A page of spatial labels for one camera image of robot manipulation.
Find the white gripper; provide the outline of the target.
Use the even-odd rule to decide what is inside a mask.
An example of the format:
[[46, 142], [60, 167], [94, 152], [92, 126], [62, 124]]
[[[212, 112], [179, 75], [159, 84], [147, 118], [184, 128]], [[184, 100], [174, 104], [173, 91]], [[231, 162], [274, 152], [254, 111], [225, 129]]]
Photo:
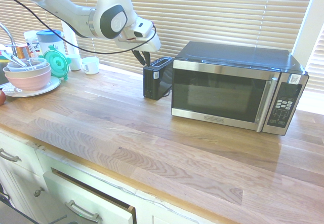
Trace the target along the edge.
[[123, 50], [132, 50], [133, 55], [136, 59], [142, 64], [146, 66], [150, 66], [151, 64], [151, 57], [150, 52], [157, 52], [160, 47], [161, 43], [159, 37], [155, 30], [151, 30], [147, 37], [137, 37], [132, 39], [125, 39], [122, 38], [120, 34], [114, 39], [116, 45], [123, 49]]

